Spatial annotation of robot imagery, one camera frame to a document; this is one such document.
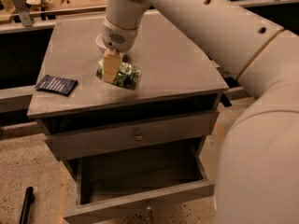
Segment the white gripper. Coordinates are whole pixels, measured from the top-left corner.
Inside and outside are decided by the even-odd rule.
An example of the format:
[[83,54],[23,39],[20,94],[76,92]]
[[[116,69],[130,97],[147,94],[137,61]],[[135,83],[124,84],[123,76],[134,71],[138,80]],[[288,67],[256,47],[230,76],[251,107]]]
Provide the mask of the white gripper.
[[106,83],[113,83],[122,63],[120,52],[125,53],[134,45],[138,24],[105,17],[103,25],[102,40],[108,49],[103,58],[102,79]]

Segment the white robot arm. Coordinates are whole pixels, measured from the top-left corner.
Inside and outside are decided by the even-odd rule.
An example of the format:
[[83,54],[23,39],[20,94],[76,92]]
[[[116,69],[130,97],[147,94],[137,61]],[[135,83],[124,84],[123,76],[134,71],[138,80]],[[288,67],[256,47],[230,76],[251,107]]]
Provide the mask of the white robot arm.
[[227,0],[108,0],[107,34],[134,43],[155,7],[254,97],[228,131],[217,224],[299,224],[299,37]]

